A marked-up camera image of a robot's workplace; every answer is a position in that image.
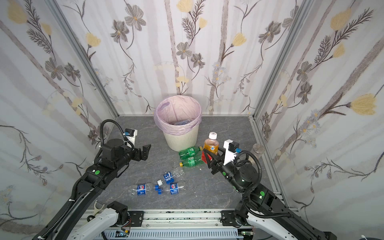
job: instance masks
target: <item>green label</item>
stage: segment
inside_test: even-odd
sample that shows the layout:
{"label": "green label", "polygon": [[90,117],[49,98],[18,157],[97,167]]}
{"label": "green label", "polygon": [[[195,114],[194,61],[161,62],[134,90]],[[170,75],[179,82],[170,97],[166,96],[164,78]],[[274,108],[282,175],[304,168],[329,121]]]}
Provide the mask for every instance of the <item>green label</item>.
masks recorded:
{"label": "green label", "polygon": [[190,156],[194,156],[195,155],[195,150],[192,147],[190,147],[190,148],[188,148],[188,153],[189,153]]}
{"label": "green label", "polygon": [[188,163],[191,167],[195,166],[195,159],[193,157],[189,157],[188,158]]}

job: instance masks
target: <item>trash bag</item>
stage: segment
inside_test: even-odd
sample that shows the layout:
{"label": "trash bag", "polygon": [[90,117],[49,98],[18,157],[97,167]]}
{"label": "trash bag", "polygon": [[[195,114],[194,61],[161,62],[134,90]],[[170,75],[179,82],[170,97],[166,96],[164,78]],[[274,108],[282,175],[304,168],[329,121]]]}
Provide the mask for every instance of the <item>trash bag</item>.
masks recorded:
{"label": "trash bag", "polygon": [[[194,98],[176,95],[167,97],[159,103],[154,113],[154,120],[163,132],[180,136],[199,125],[201,115],[201,106]],[[178,125],[185,120],[190,120],[190,122],[186,124],[183,122],[184,125]]]}

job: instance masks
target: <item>blue bottle label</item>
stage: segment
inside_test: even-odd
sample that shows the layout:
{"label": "blue bottle label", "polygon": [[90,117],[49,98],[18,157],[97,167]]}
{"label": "blue bottle label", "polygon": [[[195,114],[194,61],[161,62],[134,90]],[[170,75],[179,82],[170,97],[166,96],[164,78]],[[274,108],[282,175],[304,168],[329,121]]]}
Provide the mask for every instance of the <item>blue bottle label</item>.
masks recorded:
{"label": "blue bottle label", "polygon": [[167,172],[166,174],[164,174],[164,180],[166,181],[167,184],[171,184],[171,183],[173,183],[175,181],[173,179],[173,176],[172,176],[171,172]]}
{"label": "blue bottle label", "polygon": [[137,186],[137,195],[145,195],[146,191],[145,191],[146,187],[145,185],[138,185]]}
{"label": "blue bottle label", "polygon": [[170,193],[171,193],[171,195],[179,193],[179,187],[178,187],[177,183],[170,185]]}

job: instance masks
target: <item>wall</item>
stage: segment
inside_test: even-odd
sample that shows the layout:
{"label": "wall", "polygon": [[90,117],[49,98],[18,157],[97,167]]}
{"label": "wall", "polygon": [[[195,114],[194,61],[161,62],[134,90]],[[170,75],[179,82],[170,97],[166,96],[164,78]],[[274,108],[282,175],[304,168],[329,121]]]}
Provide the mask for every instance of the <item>wall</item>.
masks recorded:
{"label": "wall", "polygon": [[44,1],[1,1],[0,27],[0,235],[30,239],[93,162],[97,127],[112,116]]}
{"label": "wall", "polygon": [[382,238],[383,1],[316,1],[257,116],[290,205]]}
{"label": "wall", "polygon": [[120,114],[189,95],[251,114],[301,1],[65,1],[62,12]]}

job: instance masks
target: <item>gray tabletop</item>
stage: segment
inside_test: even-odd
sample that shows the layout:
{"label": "gray tabletop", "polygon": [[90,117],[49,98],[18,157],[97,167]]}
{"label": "gray tabletop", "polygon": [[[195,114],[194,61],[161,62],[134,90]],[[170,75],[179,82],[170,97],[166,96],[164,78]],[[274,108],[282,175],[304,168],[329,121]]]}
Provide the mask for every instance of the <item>gray tabletop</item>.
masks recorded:
{"label": "gray tabletop", "polygon": [[[100,203],[109,204],[119,201],[128,209],[228,209],[235,208],[241,199],[233,187],[221,174],[212,175],[207,165],[192,168],[183,167],[187,191],[175,195],[131,195],[129,187],[134,184],[152,183],[162,175],[179,167],[179,155],[171,150],[163,132],[149,117],[118,117],[117,122],[123,129],[138,130],[135,147],[152,144],[146,161],[131,161],[129,168],[118,179],[114,179],[108,188],[97,198]],[[240,148],[251,150],[256,143],[248,117],[203,117],[197,137],[198,146],[204,144],[209,132],[216,132],[220,147],[227,139],[240,143]],[[113,127],[109,139],[121,138],[117,127]],[[263,162],[263,178],[261,183],[271,189]]]}

